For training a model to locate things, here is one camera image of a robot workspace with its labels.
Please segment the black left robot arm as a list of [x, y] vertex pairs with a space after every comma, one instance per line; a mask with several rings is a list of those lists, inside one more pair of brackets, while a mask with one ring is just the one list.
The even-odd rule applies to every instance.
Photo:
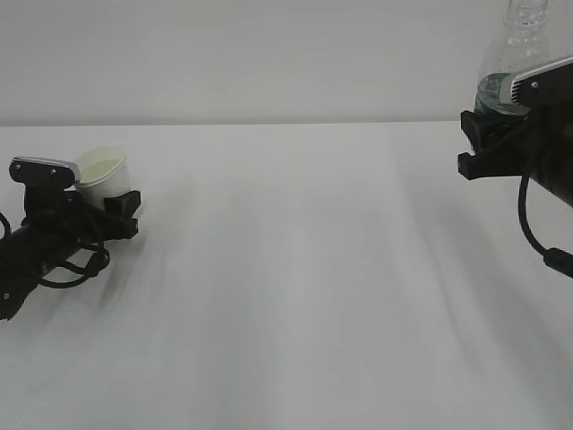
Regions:
[[138, 233], [141, 193], [104, 199], [99, 209], [77, 191], [28, 187], [21, 226], [1, 238], [1, 318], [10, 320], [37, 287], [75, 288], [111, 262], [107, 241]]

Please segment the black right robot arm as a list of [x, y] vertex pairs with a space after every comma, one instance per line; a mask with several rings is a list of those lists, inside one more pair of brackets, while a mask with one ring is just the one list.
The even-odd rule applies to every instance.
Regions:
[[468, 180], [521, 176], [530, 157], [532, 179], [567, 205], [572, 204], [572, 118], [551, 133], [534, 116], [460, 114], [472, 153], [458, 155], [458, 172]]

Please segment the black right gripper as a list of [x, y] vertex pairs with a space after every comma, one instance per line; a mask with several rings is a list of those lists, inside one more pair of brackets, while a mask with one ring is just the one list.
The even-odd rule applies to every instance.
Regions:
[[533, 177], [539, 182], [572, 180], [572, 106], [561, 105], [557, 130], [547, 142], [544, 129], [531, 114], [504, 116], [497, 112], [460, 113], [461, 130], [472, 148], [458, 155], [458, 172], [466, 179], [519, 176], [534, 156]]

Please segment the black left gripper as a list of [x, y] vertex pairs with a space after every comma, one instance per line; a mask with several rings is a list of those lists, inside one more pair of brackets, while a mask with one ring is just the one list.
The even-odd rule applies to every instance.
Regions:
[[138, 190], [106, 197], [101, 210], [75, 191], [26, 186], [21, 251], [29, 255], [59, 255], [81, 245], [131, 239], [138, 233], [134, 214], [140, 206]]

